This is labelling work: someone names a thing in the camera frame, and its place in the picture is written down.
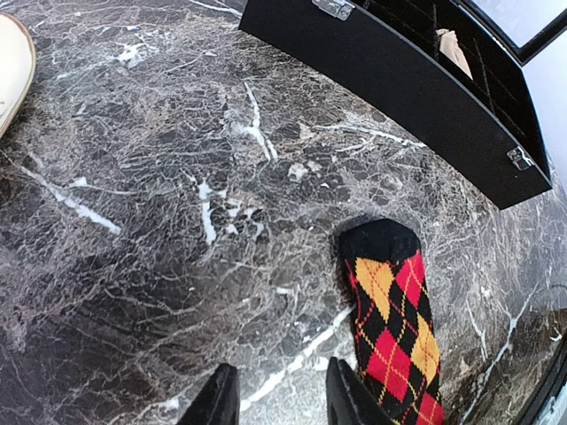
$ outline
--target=sock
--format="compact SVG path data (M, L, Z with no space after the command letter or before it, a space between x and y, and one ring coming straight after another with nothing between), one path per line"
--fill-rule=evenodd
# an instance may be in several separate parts
M346 231L338 244L356 297L364 385L395 423L442 424L440 354L419 239L395 221L377 220Z

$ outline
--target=red and yellow argyle pattern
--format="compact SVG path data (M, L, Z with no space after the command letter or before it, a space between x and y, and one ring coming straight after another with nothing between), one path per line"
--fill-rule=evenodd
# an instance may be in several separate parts
M361 377L398 424L439 425L440 355L421 250L396 264L346 259Z

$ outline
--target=white marble vein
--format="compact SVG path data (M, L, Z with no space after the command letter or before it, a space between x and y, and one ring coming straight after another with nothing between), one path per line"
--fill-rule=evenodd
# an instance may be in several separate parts
M338 327L341 323L348 317L351 311L354 309L353 306L348 306L342 312L340 312L331 326L325 329L321 334L319 334L302 352L298 354L292 363L287 367L280 370L279 372L270 375L270 377L262 384L259 390L254 392L250 397L245 398L240 403L240 412L245 412L248 410L253 403L256 403L266 397L270 392L272 392L282 381L287 374L291 374L297 370L300 370L306 359L310 358L317 347L331 338L335 332L337 332Z
M274 161L277 161L277 151L276 148L274 148L274 144L272 144L270 140L266 136L264 136L264 134L260 130L260 118L261 118L260 106L258 105L256 96L254 95L252 89L250 88L250 85L246 81L245 81L245 86L246 86L246 94L248 95L248 98L250 99L250 103L252 104L252 110L253 110L252 125L245 127L242 126L241 124L237 124L236 131L241 135L250 135L251 137L253 137L254 140L256 140L256 142L258 143L258 145L262 148L262 151L264 152L264 156L268 161L271 161L272 159Z
M88 208L87 206L83 205L81 201L70 197L69 195L65 194L61 188L56 186L53 183L47 182L42 175L36 174L33 171L28 170L24 166L19 166L13 163L22 173L27 175L28 177L34 179L36 182L44 186L54 197L57 199L58 202L64 204L65 206L74 210L79 217L85 217L91 220L93 223L99 224L105 228L107 228L112 234L119 235L122 231L120 227L112 223L107 218L100 215L98 212L95 212Z
M508 310L506 310L502 307L502 312L509 319L508 334L506 336L506 342L500 348L500 351L496 354L496 357L491 362L488 369L485 371L484 377L479 380L475 397L473 398L472 402L470 403L469 408L462 415L461 424L463 424L467 421L467 418L469 418L469 415L472 413L473 409L475 408L478 401L480 400L480 397L482 396L482 393L485 390L485 386L488 383L488 380L490 379L490 375L492 374L494 367L500 362L500 360L502 359L502 357L504 356L504 354L507 351L512 351L512 343L510 342L510 338L512 337L512 332L514 332L514 329L516 329L518 319L520 317L522 317L522 314L524 314L525 309L528 307L528 305L532 301L532 296L535 293L537 288L538 288L538 285L535 285L533 287L532 292L530 292L530 294L528 295L528 297L524 301L524 304L522 305L522 308L520 309L520 312L517 314L517 316L512 317L512 314L510 314L510 312Z

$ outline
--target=marble floor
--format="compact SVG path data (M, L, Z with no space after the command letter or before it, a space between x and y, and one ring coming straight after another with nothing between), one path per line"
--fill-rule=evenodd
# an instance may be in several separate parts
M499 212L243 9L0 0L38 57L0 142L0 423L175 424L220 362L241 423L326 423L362 215L422 238L447 423L510 423L567 330L563 190Z

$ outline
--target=metal hinge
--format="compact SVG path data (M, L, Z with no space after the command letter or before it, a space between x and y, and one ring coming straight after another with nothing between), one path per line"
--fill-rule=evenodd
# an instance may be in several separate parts
M510 158L516 168L520 171L527 170L534 165L532 159L528 157L527 153L525 153L524 148L520 146L508 152L508 158Z
M312 0L313 4L333 18L347 20L356 6L347 0Z

